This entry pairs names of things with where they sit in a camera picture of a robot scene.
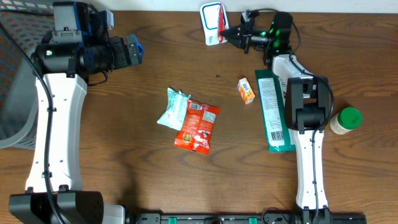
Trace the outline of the mint green wipes pack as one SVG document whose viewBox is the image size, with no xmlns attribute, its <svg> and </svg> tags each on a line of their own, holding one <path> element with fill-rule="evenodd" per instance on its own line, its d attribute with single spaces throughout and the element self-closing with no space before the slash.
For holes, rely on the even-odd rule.
<svg viewBox="0 0 398 224">
<path fill-rule="evenodd" d="M 191 95 L 186 95 L 173 88 L 167 89 L 167 108 L 163 115 L 157 120 L 157 124 L 180 131 L 183 127 L 188 108 L 188 100 Z"/>
</svg>

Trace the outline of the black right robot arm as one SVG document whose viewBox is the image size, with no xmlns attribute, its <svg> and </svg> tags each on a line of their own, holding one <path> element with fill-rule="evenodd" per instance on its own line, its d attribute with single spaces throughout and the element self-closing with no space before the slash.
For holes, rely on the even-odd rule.
<svg viewBox="0 0 398 224">
<path fill-rule="evenodd" d="M 282 92 L 284 123 L 291 131 L 297 155 L 296 213 L 290 223 L 332 223 L 323 186 L 322 143 L 335 101 L 328 79 L 299 64 L 290 34 L 297 29 L 288 12 L 276 11 L 269 30 L 255 29 L 259 10 L 247 10 L 238 26 L 221 32 L 228 42 L 245 52 L 264 52 L 264 64 L 286 84 Z"/>
</svg>

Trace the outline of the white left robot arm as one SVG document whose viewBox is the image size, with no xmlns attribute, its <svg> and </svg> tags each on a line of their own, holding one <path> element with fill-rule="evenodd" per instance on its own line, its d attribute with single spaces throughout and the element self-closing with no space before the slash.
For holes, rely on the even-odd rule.
<svg viewBox="0 0 398 224">
<path fill-rule="evenodd" d="M 122 205 L 107 204 L 98 191 L 83 190 L 80 119 L 90 75 L 139 65 L 144 50 L 126 37 L 56 31 L 30 57 L 39 68 L 34 161 L 23 194 L 9 199 L 22 223 L 129 223 Z"/>
</svg>

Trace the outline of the red sachet stick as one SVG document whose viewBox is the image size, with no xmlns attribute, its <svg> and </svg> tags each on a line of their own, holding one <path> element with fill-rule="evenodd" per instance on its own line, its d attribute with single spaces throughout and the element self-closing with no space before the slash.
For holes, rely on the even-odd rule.
<svg viewBox="0 0 398 224">
<path fill-rule="evenodd" d="M 223 43 L 224 37 L 221 35 L 221 32 L 225 30 L 225 24 L 224 24 L 224 7 L 223 3 L 220 2 L 220 7 L 219 7 L 219 13 L 218 13 L 218 41 L 220 44 Z"/>
</svg>

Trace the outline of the small orange box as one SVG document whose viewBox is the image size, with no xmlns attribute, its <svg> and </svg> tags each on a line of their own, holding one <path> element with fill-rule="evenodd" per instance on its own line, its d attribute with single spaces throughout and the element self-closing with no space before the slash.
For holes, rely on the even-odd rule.
<svg viewBox="0 0 398 224">
<path fill-rule="evenodd" d="M 237 85 L 239 94 L 241 95 L 241 98 L 245 102 L 245 104 L 250 104 L 253 102 L 255 98 L 255 94 L 247 80 L 247 78 L 242 78 L 238 81 Z"/>
</svg>

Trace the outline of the grey plastic mesh basket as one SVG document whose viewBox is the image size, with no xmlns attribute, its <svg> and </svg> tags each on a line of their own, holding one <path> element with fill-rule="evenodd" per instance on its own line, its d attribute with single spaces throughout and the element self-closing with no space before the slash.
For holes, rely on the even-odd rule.
<svg viewBox="0 0 398 224">
<path fill-rule="evenodd" d="M 52 1 L 1 1 L 1 25 L 30 56 L 54 29 Z M 1 34 L 1 148 L 35 149 L 36 76 L 20 51 Z"/>
</svg>

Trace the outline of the green product pouch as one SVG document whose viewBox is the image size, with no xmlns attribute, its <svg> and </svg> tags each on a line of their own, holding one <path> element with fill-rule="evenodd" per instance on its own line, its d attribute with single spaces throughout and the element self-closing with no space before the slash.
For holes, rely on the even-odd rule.
<svg viewBox="0 0 398 224">
<path fill-rule="evenodd" d="M 279 77 L 268 69 L 256 70 L 255 75 L 269 152 L 294 152 L 295 141 L 285 124 L 284 97 Z"/>
</svg>

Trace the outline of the green lid spice jar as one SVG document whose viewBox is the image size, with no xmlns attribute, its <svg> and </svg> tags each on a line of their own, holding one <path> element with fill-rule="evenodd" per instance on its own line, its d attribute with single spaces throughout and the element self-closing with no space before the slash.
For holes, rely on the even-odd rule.
<svg viewBox="0 0 398 224">
<path fill-rule="evenodd" d="M 353 107 L 347 107 L 334 115 L 330 120 L 331 130 L 339 135 L 360 127 L 363 123 L 363 116 L 359 110 Z"/>
</svg>

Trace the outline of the white barcode scanner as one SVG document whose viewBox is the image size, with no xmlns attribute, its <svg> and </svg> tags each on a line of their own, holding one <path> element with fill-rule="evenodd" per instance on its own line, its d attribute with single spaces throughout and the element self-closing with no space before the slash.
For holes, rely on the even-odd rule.
<svg viewBox="0 0 398 224">
<path fill-rule="evenodd" d="M 218 13 L 219 13 L 220 2 L 210 2 L 204 4 L 200 8 L 201 23 L 205 34 L 205 43 L 207 46 L 218 45 Z M 225 29 L 229 29 L 229 22 L 226 15 L 226 9 L 224 7 L 224 24 Z"/>
</svg>

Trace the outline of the orange snack packet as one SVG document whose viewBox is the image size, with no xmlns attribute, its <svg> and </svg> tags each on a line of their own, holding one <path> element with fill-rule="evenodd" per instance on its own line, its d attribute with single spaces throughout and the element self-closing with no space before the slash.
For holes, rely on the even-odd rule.
<svg viewBox="0 0 398 224">
<path fill-rule="evenodd" d="M 175 138 L 174 146 L 208 155 L 215 120 L 220 108 L 194 100 L 188 100 L 187 103 L 185 121 Z"/>
</svg>

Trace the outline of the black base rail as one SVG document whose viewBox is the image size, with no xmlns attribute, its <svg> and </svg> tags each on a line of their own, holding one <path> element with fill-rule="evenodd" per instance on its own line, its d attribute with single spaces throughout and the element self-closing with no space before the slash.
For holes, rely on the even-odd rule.
<svg viewBox="0 0 398 224">
<path fill-rule="evenodd" d="M 128 224 L 283 224 L 302 223 L 299 218 L 290 218 L 281 213 L 265 215 L 161 215 L 142 213 L 130 215 Z"/>
</svg>

